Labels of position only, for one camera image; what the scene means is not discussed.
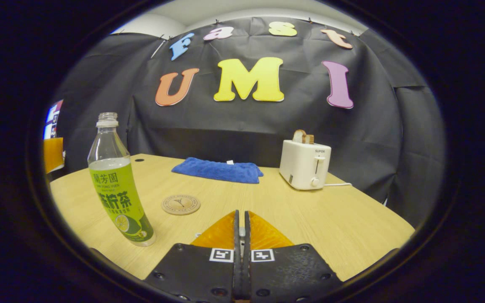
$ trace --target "bottle label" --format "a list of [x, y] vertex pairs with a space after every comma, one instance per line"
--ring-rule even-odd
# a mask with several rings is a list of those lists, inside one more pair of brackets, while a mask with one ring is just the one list
[[143, 212], [131, 164], [89, 172], [104, 209], [123, 236], [134, 242], [149, 240], [153, 229]]

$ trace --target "green tea bottle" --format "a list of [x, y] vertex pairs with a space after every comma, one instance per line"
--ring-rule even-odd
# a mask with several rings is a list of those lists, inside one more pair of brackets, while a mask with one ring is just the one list
[[156, 240], [138, 197], [132, 175], [131, 155], [115, 129], [117, 113], [101, 113], [98, 133], [87, 157], [89, 172], [102, 206], [119, 231], [138, 246]]

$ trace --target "orange letter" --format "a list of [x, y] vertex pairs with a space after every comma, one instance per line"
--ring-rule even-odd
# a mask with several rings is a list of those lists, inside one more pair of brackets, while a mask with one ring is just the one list
[[342, 39], [345, 39], [344, 35], [341, 35], [332, 29], [322, 29], [321, 32], [326, 33], [329, 36], [329, 39], [336, 43], [338, 46], [342, 46], [343, 48], [353, 48], [353, 46]]
[[183, 82], [179, 88], [179, 92], [175, 93], [174, 95], [168, 95], [168, 90], [171, 86], [171, 81], [178, 75], [177, 73], [169, 73], [165, 74], [160, 78], [160, 85], [158, 86], [158, 90], [156, 90], [156, 104], [160, 106], [169, 106], [179, 103], [179, 101], [183, 100], [183, 98], [187, 95], [188, 89], [190, 88], [190, 84], [192, 83], [192, 79], [194, 78], [194, 74], [196, 74], [200, 69], [187, 69], [183, 71], [181, 74], [183, 75]]

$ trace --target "toaster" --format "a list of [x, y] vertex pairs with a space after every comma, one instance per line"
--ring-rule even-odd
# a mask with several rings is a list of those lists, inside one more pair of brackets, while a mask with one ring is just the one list
[[284, 140], [280, 174], [298, 190], [320, 189], [329, 171], [330, 146]]

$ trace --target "table surface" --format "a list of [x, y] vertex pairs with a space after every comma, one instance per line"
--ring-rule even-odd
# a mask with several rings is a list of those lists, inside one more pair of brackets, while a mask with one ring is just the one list
[[[172, 173], [183, 159], [145, 154], [131, 159], [140, 200], [157, 234], [150, 246], [131, 244], [114, 226], [87, 169], [52, 181], [51, 190], [62, 217], [83, 243], [139, 279], [150, 274], [173, 244], [189, 244], [197, 232], [234, 210], [239, 210], [241, 225], [244, 211], [253, 211], [293, 243], [312, 244], [342, 281], [402, 246], [414, 232], [404, 219], [352, 186], [298, 191], [278, 168], [260, 167], [260, 183], [245, 184]], [[326, 183], [344, 181], [328, 174]], [[160, 204], [174, 194], [196, 197], [200, 209], [189, 215], [166, 213]]]

